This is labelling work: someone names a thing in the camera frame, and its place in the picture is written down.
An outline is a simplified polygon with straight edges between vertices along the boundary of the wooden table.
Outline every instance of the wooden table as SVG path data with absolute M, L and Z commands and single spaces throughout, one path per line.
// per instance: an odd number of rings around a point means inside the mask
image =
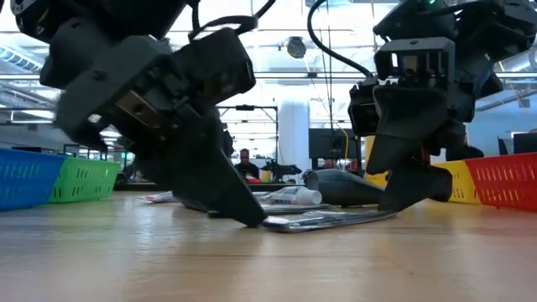
M 276 183 L 261 183 L 261 184 L 248 184 L 252 192 L 274 192 L 280 190 L 286 186 L 293 186 L 293 184 L 276 184 Z M 115 191 L 145 191 L 145 192 L 159 192 L 164 190 L 161 186 L 152 182 L 129 182 L 127 184 L 116 185 Z
M 535 302 L 537 214 L 423 202 L 303 234 L 133 193 L 0 213 L 2 302 Z

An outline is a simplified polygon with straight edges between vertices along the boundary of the plastic basket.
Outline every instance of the plastic basket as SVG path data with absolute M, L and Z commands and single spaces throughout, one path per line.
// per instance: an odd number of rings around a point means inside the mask
M 100 200 L 112 194 L 119 163 L 67 158 L 56 180 L 51 203 Z
M 466 164 L 484 205 L 537 211 L 537 153 L 469 159 Z
M 436 167 L 450 171 L 453 176 L 453 191 L 450 201 L 469 204 L 479 204 L 479 196 L 473 184 L 472 175 L 464 161 L 452 161 L 433 164 Z
M 0 210 L 46 204 L 64 162 L 64 156 L 0 148 Z
M 388 175 L 388 172 L 376 175 L 366 174 L 366 180 L 374 185 L 378 185 L 379 187 L 385 187 L 388 183 L 386 181 L 386 175 Z

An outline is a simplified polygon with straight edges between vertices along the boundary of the green basket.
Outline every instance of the green basket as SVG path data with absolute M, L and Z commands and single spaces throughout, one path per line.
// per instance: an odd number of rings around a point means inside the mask
M 100 200 L 112 194 L 120 164 L 68 158 L 61 166 L 51 203 Z

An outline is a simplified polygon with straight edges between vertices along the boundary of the screw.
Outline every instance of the screw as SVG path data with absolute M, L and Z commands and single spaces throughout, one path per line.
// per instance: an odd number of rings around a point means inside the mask
M 94 70 L 92 78 L 95 81 L 104 81 L 107 78 L 107 73 L 102 70 Z

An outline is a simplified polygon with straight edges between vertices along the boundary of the cloth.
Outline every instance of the cloth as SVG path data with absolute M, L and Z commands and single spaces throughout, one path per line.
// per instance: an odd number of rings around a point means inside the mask
M 250 174 L 255 178 L 259 178 L 259 168 L 257 165 L 248 163 L 248 164 L 236 164 L 235 169 L 240 175 L 246 177 L 246 174 Z

